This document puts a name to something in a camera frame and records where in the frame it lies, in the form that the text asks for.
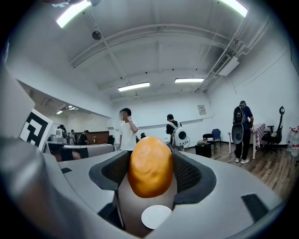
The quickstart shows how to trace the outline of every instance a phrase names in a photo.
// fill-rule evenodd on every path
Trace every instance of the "wooden floor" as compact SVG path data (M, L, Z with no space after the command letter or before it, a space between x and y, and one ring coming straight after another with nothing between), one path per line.
M232 145L232 154L229 154L228 144L222 143L220 148L219 143L217 143L216 153L214 154L214 150L212 150L211 159L227 162L248 170L283 199L287 199L299 175L299 166L295 167L293 157L286 151L286 148L281 148L281 151L278 151L278 157L275 153L267 153L263 157L261 149L258 149L256 158L252 160L252 148L250 147L248 152L250 161L241 164L235 162L235 145ZM195 148L185 151L194 154Z

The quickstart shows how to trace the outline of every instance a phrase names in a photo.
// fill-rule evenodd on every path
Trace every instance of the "orange object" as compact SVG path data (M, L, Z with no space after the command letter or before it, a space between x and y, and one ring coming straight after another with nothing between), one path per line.
M156 137L141 139L130 158L128 181L142 198L157 197L169 188L173 177L173 157L168 146Z

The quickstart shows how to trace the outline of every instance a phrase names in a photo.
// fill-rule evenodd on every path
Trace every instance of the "white plate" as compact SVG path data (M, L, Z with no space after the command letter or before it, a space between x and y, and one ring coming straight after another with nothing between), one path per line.
M154 205L145 209L141 215L142 223L150 228L158 228L171 214L171 209L163 205Z

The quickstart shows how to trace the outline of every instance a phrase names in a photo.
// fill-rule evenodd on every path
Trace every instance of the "white sneakers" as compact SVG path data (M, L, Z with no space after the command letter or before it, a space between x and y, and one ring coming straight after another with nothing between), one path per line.
M241 160L241 163L242 163L242 164L245 164L245 163L247 163L247 162L249 162L249 159L245 159L245 160L242 159L242 160Z
M240 159L235 158L235 162L240 162ZM241 160L241 163L242 163L242 164L245 164L245 163L247 163L247 162L249 162L249 159L245 159L245 160L242 159L242 160Z

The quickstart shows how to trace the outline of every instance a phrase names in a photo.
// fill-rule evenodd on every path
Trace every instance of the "wall sign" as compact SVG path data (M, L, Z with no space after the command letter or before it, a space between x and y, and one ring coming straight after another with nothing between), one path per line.
M20 138L42 151L52 123L52 120L33 109L26 120Z
M206 114L206 108L204 105L198 106L199 115L205 115Z

